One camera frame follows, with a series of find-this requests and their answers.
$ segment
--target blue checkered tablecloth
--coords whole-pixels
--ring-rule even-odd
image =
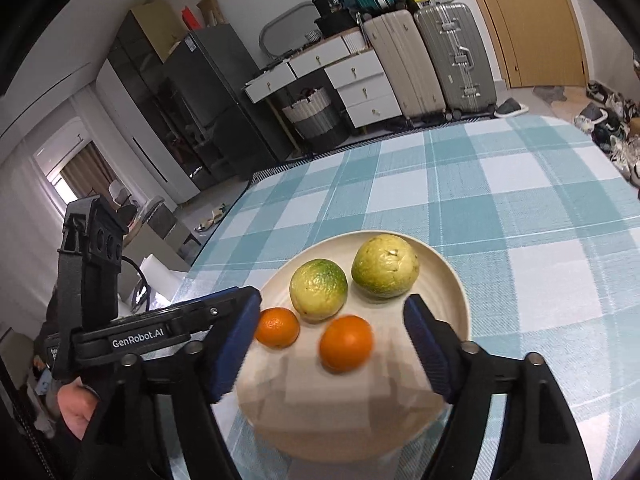
[[[250,188],[174,300],[262,286],[292,256],[360,229],[401,232],[460,276],[487,351],[549,362],[595,479],[640,440],[640,204],[573,126],[522,116],[425,130],[326,156]],[[504,399],[474,478],[489,478]],[[254,434],[233,393],[214,407],[244,480],[418,479],[443,420],[403,449],[353,465],[293,459]],[[176,478],[186,478],[179,454]]]

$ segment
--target white plate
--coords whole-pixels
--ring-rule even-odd
[[[402,323],[408,294],[418,293],[437,319],[469,339],[469,307],[454,270],[420,240],[398,233],[420,260],[412,290],[392,300],[372,302],[353,284],[351,263],[360,246],[383,231],[359,231],[324,240],[289,260],[262,288],[262,309],[283,306],[295,312],[289,282],[295,270],[327,258],[347,275],[346,304],[337,314],[366,319],[374,332],[369,361],[353,372],[333,375],[318,359],[326,322],[301,321],[298,340],[270,350],[254,341],[236,381],[240,409],[255,431],[277,449],[316,462],[352,462],[380,456],[420,433],[444,408],[430,387]]]

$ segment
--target human hand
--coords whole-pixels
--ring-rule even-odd
[[[58,407],[62,418],[71,433],[80,440],[84,437],[97,404],[98,397],[82,386],[80,377],[58,391]]]

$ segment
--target green lemon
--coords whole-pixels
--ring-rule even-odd
[[[322,321],[333,316],[347,301],[347,277],[331,260],[311,260],[293,273],[289,296],[300,316],[309,321]]]
[[[364,242],[351,266],[353,281],[376,298],[394,298],[418,279],[420,262],[403,238],[378,235]]]

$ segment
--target gray refrigerator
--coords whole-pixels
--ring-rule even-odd
[[[244,93],[258,67],[229,24],[191,31],[164,63],[200,133],[197,150],[218,150],[235,172],[284,162],[293,146],[265,102],[253,104]]]

